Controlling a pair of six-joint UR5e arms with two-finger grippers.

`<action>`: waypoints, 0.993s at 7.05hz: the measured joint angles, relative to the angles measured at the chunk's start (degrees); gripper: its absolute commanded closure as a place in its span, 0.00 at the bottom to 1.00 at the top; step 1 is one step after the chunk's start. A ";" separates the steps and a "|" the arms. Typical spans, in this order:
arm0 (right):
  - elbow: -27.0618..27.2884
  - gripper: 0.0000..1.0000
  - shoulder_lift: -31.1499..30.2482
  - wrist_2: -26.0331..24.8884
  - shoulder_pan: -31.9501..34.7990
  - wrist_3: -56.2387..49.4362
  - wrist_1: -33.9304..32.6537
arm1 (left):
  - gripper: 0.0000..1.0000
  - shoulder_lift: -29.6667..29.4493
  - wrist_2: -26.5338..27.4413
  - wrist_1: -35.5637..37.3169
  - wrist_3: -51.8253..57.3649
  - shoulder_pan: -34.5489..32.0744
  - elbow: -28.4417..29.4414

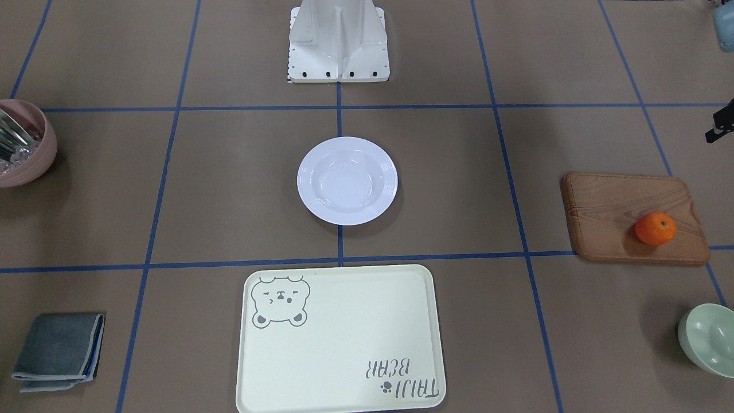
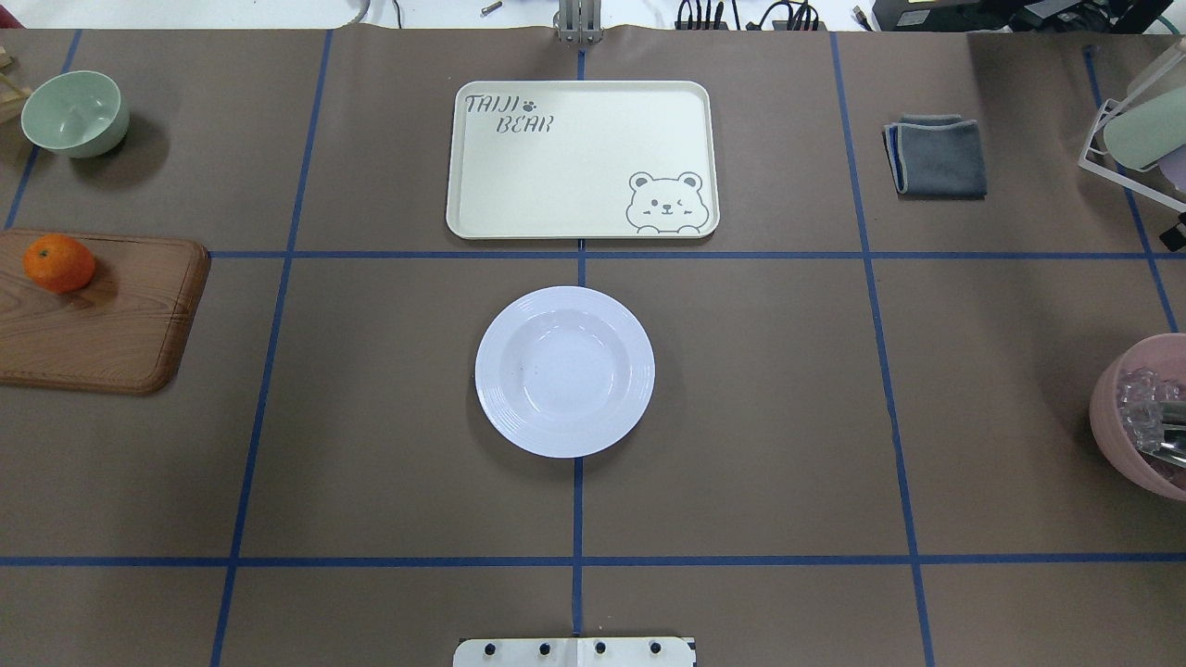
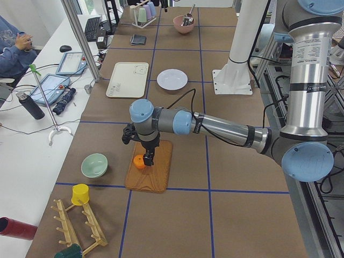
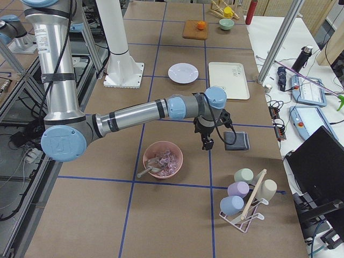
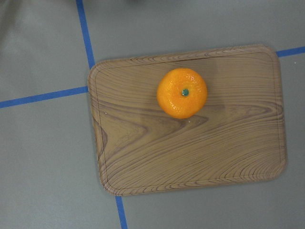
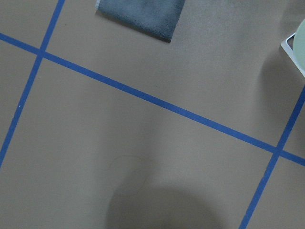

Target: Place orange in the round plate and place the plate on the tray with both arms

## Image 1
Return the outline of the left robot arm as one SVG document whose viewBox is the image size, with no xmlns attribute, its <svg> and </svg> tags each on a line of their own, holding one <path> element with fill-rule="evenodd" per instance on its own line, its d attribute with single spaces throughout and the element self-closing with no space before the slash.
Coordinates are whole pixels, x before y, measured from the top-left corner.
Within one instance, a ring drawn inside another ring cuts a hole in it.
<svg viewBox="0 0 734 413">
<path fill-rule="evenodd" d="M 733 1 L 714 1 L 713 26 L 719 49 L 733 52 Z M 723 109 L 713 114 L 713 128 L 705 133 L 708 144 L 733 131 L 733 99 Z"/>
</svg>

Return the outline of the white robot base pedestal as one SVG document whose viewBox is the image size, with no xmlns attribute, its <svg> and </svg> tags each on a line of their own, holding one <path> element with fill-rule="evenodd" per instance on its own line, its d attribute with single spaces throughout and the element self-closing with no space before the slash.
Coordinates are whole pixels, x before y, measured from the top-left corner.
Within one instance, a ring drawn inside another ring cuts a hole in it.
<svg viewBox="0 0 734 413">
<path fill-rule="evenodd" d="M 390 79 L 385 11 L 372 1 L 303 1 L 290 10 L 289 29 L 290 82 Z"/>
</svg>

